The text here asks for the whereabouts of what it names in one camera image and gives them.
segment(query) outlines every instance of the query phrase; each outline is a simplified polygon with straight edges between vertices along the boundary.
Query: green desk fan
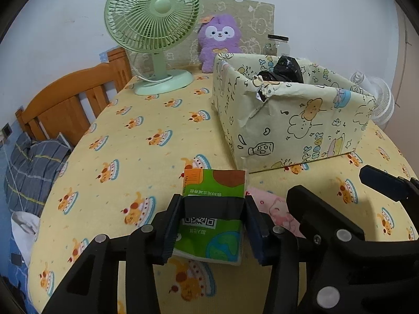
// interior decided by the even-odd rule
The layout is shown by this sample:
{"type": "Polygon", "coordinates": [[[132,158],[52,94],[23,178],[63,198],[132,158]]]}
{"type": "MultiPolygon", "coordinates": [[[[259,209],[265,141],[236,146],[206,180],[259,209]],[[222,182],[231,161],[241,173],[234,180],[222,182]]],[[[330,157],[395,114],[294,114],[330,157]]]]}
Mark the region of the green desk fan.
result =
{"type": "Polygon", "coordinates": [[[154,74],[135,83],[134,92],[149,95],[170,92],[193,81],[188,71],[166,70],[163,51],[188,36],[200,14],[200,0],[107,0],[105,24],[122,47],[152,53],[154,74]]]}

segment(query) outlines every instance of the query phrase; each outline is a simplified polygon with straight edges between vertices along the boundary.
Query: metal screw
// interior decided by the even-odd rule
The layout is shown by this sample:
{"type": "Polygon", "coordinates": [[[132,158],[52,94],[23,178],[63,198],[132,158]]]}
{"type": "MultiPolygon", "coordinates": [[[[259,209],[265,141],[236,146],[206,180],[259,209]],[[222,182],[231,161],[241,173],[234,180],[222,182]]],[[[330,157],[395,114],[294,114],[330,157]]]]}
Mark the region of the metal screw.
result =
{"type": "Polygon", "coordinates": [[[314,235],[313,241],[314,241],[314,244],[320,245],[321,244],[321,237],[320,237],[320,235],[314,235]]]}
{"type": "Polygon", "coordinates": [[[146,224],[141,227],[142,232],[152,232],[154,230],[154,227],[151,224],[146,224]]]}
{"type": "Polygon", "coordinates": [[[336,236],[342,242],[349,242],[352,239],[352,234],[349,231],[345,230],[345,229],[339,229],[336,232],[336,236]]]}
{"type": "Polygon", "coordinates": [[[321,308],[330,309],[338,304],[340,293],[335,287],[327,286],[319,290],[316,300],[321,308]]]}
{"type": "Polygon", "coordinates": [[[106,240],[106,235],[105,234],[99,234],[95,237],[95,241],[98,243],[102,243],[106,240]]]}
{"type": "Polygon", "coordinates": [[[284,227],[282,227],[282,226],[274,226],[274,227],[272,228],[272,231],[273,231],[275,234],[283,234],[283,233],[285,232],[285,228],[284,228],[284,227]]]}

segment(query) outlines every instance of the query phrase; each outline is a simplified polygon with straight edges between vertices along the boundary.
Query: white cloth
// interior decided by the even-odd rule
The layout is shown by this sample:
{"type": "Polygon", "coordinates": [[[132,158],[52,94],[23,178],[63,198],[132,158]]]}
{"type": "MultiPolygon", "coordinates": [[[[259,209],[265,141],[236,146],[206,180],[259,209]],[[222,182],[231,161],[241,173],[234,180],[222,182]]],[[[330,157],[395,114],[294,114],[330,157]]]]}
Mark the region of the white cloth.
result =
{"type": "Polygon", "coordinates": [[[12,214],[13,237],[26,266],[31,263],[31,251],[35,237],[38,236],[39,220],[38,216],[24,211],[16,211],[12,214]]]}

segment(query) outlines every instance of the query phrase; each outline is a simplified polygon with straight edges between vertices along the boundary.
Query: blue plaid pillow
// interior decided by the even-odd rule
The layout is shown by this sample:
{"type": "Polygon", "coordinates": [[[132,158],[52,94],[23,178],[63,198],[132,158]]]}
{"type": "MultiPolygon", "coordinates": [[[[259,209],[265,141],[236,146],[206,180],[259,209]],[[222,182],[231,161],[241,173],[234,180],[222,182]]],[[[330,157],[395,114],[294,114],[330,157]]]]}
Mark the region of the blue plaid pillow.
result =
{"type": "Polygon", "coordinates": [[[5,175],[9,209],[40,217],[58,172],[69,155],[70,149],[55,139],[33,143],[25,132],[22,133],[5,175]]]}

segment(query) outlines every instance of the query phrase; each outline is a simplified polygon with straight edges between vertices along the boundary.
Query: green snack package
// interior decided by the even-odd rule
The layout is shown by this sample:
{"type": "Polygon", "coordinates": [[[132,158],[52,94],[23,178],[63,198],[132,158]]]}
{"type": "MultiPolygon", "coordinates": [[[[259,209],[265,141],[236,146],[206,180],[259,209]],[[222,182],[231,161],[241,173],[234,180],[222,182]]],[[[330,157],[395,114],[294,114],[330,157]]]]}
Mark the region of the green snack package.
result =
{"type": "MultiPolygon", "coordinates": [[[[242,170],[187,169],[182,195],[244,197],[245,176],[242,170]]],[[[197,261],[239,265],[242,237],[240,220],[184,218],[173,254],[197,261]]]]}

